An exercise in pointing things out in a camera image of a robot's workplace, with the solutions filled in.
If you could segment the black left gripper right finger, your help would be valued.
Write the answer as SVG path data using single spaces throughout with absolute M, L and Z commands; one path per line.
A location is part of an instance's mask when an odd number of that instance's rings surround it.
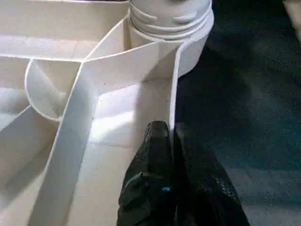
M 195 128 L 184 123 L 174 130 L 174 164 L 182 225 L 249 225 L 226 170 Z

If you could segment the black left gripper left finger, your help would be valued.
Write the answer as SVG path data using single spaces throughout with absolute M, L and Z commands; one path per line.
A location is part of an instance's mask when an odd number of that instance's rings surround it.
M 124 176 L 118 226 L 172 226 L 176 211 L 168 126 L 152 121 Z

